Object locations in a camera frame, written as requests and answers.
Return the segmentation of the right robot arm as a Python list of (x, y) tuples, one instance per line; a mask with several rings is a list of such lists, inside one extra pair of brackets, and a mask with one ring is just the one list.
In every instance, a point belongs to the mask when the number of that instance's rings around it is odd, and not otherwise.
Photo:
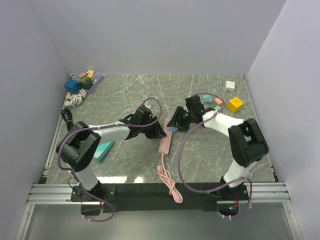
[(215, 130), (229, 138), (233, 161), (221, 178), (222, 185), (213, 189), (192, 188), (183, 179), (179, 168), (180, 179), (187, 189), (195, 193), (209, 194), (219, 191), (222, 198), (230, 200), (237, 194), (237, 187), (247, 180), (256, 162), (267, 155), (269, 146), (255, 119), (234, 118), (211, 107), (195, 111), (185, 110), (178, 106), (172, 119), (166, 125), (170, 132), (187, 132), (186, 137), (189, 137), (191, 132), (200, 126)]

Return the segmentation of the light blue plug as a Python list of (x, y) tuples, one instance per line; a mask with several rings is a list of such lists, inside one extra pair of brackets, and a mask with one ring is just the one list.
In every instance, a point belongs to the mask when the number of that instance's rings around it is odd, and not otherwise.
[(173, 133), (173, 132), (178, 131), (179, 128), (176, 127), (176, 126), (168, 126), (168, 127), (167, 127), (167, 130), (168, 130), (169, 132)]

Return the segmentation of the pink power strip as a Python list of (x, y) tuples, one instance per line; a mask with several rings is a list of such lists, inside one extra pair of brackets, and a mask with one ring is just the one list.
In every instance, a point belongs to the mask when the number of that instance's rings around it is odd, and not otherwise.
[(176, 188), (176, 182), (172, 179), (170, 172), (165, 167), (165, 156), (169, 154), (172, 140), (172, 132), (170, 132), (167, 127), (170, 120), (170, 117), (164, 120), (163, 131), (166, 133), (166, 137), (160, 140), (158, 152), (161, 154), (161, 164), (156, 167), (156, 173), (168, 188), (168, 193), (172, 196), (174, 202), (182, 204), (184, 201), (183, 196)]

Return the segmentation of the teal blue plug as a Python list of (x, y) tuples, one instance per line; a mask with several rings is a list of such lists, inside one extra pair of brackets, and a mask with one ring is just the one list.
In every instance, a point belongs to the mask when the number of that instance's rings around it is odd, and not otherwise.
[(205, 103), (212, 103), (213, 102), (213, 97), (209, 94), (205, 94), (202, 96), (202, 100), (205, 102)]

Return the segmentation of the yellow cube socket adapter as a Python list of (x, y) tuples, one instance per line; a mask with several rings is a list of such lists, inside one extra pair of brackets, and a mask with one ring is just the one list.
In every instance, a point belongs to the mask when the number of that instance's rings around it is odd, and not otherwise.
[(227, 108), (232, 112), (238, 112), (244, 106), (244, 102), (239, 97), (234, 97), (227, 104)]

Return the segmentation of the salmon pink plug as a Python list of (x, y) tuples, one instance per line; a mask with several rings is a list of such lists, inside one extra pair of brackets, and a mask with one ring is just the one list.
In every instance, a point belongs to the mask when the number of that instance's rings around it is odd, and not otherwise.
[(214, 102), (218, 105), (218, 106), (221, 106), (223, 104), (223, 101), (219, 98), (215, 98), (214, 99)]

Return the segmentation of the white plug adapter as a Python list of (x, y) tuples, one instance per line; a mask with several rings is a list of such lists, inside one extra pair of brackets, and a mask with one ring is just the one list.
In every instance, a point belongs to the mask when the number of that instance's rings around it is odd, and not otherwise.
[(227, 80), (225, 82), (225, 90), (227, 92), (234, 92), (235, 91), (235, 88), (236, 88), (236, 83), (234, 81), (229, 81)]

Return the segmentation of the teal power strip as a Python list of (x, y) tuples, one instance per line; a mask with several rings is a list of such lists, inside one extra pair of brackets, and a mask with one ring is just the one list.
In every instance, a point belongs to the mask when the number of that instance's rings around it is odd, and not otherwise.
[(111, 150), (111, 148), (114, 146), (114, 144), (114, 141), (100, 144), (93, 155), (93, 159), (97, 162), (102, 161), (104, 157), (108, 154), (108, 152)]

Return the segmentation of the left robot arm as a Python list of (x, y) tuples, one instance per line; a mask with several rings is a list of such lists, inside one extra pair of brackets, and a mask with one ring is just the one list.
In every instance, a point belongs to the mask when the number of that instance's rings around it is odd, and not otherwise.
[(102, 126), (87, 125), (82, 121), (75, 123), (59, 143), (56, 153), (60, 154), (60, 159), (70, 166), (82, 184), (82, 195), (88, 201), (94, 201), (100, 195), (101, 183), (90, 163), (98, 146), (112, 141), (130, 140), (139, 134), (144, 134), (148, 139), (167, 136), (158, 118), (144, 105), (139, 106), (134, 114), (115, 123)]

